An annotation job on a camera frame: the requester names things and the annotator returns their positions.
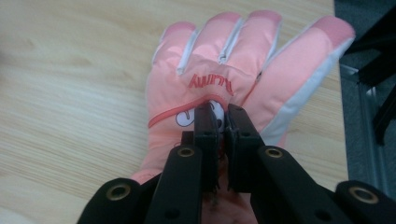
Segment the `pink glove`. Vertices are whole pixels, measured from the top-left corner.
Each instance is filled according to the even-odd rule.
[[[280,22],[268,10],[245,21],[225,12],[200,32],[185,21],[164,31],[148,77],[148,155],[133,179],[144,183],[162,171],[182,131],[193,130],[192,110],[209,100],[220,115],[228,104],[244,107],[265,144],[279,143],[354,39],[349,24],[328,16],[275,52]],[[221,175],[218,194],[204,197],[203,223],[256,222],[248,198],[227,191],[226,182]]]

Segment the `wooden table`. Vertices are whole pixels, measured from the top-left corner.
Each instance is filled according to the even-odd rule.
[[[0,223],[75,223],[145,156],[145,82],[163,29],[261,8],[283,16],[280,45],[333,14],[329,0],[1,1]],[[329,189],[347,179],[339,82],[334,68],[287,140]]]

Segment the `metal grommet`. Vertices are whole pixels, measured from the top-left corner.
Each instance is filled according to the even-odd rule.
[[[194,155],[194,150],[189,147],[183,147],[177,151],[177,155],[180,157],[190,157]]]
[[[368,189],[361,187],[350,187],[349,193],[357,200],[362,203],[378,203],[378,197]]]
[[[283,157],[283,152],[277,148],[267,148],[265,150],[265,154],[267,154],[267,156],[269,157],[276,159]]]
[[[131,193],[131,187],[127,184],[122,183],[111,187],[107,191],[106,196],[110,201],[118,201],[125,198],[130,193]]]

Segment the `printed logo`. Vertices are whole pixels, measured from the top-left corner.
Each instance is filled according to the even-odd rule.
[[[221,75],[209,74],[207,76],[198,77],[198,75],[194,74],[190,81],[189,88],[203,88],[208,85],[225,86],[226,91],[233,96],[231,81]]]

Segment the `black mechanical arm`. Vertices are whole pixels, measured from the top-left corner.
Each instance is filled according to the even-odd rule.
[[[228,157],[229,189],[251,193],[259,223],[396,223],[396,202],[372,186],[318,185],[283,148],[266,146],[246,111],[229,105],[224,134],[209,104],[195,109],[160,175],[139,185],[118,178],[93,195],[78,223],[201,223],[202,192],[216,192],[219,148]]]

